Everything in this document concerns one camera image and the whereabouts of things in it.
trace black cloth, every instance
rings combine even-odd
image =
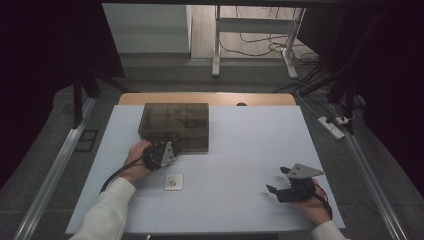
[[[1,186],[37,138],[57,91],[95,68],[124,77],[101,3],[0,1]]]
[[[423,11],[422,2],[391,1],[355,73],[367,126],[424,196]]]

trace dark plastic box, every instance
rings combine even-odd
[[[153,143],[173,142],[176,153],[207,152],[209,104],[146,103],[138,132]]]

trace human hand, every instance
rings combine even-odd
[[[312,181],[314,184],[319,186],[318,181],[315,178],[312,178]],[[322,198],[325,198],[324,191],[321,188],[316,187],[315,193],[320,195]],[[324,204],[315,197],[311,197],[303,202],[292,202],[291,204],[300,208],[303,213],[317,226],[331,220]]]
[[[146,140],[142,140],[141,142],[132,146],[128,153],[127,160],[125,160],[124,166],[141,157],[141,155],[143,155],[144,149],[151,146],[152,144]],[[144,166],[143,160],[140,160],[140,162],[125,170],[119,176],[134,184],[138,179],[144,177],[149,172],[150,170]]]

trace white sleeve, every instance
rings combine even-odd
[[[333,221],[319,225],[311,234],[315,240],[347,240]]]
[[[135,187],[124,178],[117,178],[96,200],[96,204],[71,238],[82,239],[121,239],[128,213],[128,202]]]

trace white tabletop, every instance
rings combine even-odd
[[[115,106],[66,233],[76,232],[106,179],[140,141],[143,106]],[[139,234],[270,233],[310,230],[296,207],[279,203],[266,184],[289,188],[280,167],[323,170],[298,106],[209,107],[209,151],[179,155],[137,184],[126,232]],[[181,191],[165,191],[165,175],[184,175]],[[336,225],[344,228],[325,175]]]

